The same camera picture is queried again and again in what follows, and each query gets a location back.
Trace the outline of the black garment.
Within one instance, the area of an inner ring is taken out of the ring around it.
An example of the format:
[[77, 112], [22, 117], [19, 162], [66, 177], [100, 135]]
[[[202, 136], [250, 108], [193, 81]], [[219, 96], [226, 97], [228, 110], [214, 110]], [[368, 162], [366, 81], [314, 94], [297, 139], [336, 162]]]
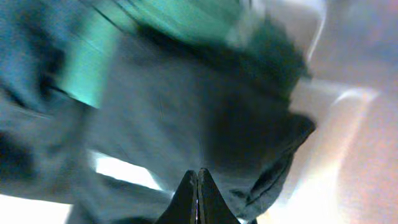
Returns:
[[100, 109], [59, 93], [36, 113], [1, 92], [1, 193], [70, 203], [70, 223], [154, 223], [186, 171], [206, 168], [253, 220], [314, 130], [234, 53], [144, 28], [121, 39]]

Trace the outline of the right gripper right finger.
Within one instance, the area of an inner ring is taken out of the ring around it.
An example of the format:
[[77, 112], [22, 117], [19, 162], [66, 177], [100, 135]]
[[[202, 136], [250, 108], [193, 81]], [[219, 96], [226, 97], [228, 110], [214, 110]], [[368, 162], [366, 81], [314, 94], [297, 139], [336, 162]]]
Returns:
[[240, 224], [228, 208], [208, 169], [200, 169], [198, 173], [198, 222]]

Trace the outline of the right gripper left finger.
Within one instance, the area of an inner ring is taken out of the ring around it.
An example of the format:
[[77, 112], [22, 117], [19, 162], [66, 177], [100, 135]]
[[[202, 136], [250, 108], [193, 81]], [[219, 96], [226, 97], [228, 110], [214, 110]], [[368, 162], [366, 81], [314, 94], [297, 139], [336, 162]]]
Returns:
[[197, 175], [186, 171], [171, 203], [155, 224], [196, 224], [197, 215]]

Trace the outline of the dark green garment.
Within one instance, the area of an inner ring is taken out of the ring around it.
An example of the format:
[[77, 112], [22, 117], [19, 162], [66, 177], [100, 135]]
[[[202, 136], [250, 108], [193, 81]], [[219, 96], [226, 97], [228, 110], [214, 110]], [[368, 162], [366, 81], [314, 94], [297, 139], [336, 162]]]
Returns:
[[2, 1], [1, 89], [43, 113], [58, 91], [98, 106], [122, 34], [150, 28], [235, 51], [255, 79], [289, 94], [308, 77], [303, 53], [262, 1]]

